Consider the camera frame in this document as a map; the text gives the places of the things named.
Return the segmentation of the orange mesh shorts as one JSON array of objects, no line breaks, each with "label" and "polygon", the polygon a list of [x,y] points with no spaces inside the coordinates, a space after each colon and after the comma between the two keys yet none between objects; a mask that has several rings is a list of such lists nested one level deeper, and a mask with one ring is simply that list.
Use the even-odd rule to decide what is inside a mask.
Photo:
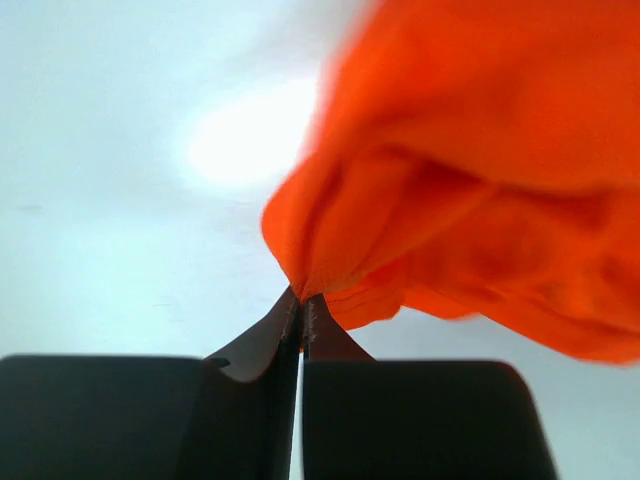
[{"label": "orange mesh shorts", "polygon": [[639,359],[639,5],[376,1],[264,239],[354,329],[480,314]]}]

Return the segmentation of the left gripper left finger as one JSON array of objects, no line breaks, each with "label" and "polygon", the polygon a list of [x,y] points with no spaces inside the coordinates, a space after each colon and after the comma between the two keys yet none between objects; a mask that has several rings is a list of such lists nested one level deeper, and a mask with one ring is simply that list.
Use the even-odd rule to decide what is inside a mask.
[{"label": "left gripper left finger", "polygon": [[299,312],[285,292],[205,358],[3,358],[2,477],[287,478]]}]

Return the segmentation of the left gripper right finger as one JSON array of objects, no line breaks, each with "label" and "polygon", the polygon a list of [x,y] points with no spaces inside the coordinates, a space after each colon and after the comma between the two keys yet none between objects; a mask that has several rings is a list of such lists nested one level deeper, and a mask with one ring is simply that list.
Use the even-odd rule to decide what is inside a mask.
[{"label": "left gripper right finger", "polygon": [[383,361],[331,316],[304,308],[307,479],[555,479],[531,392],[487,360]]}]

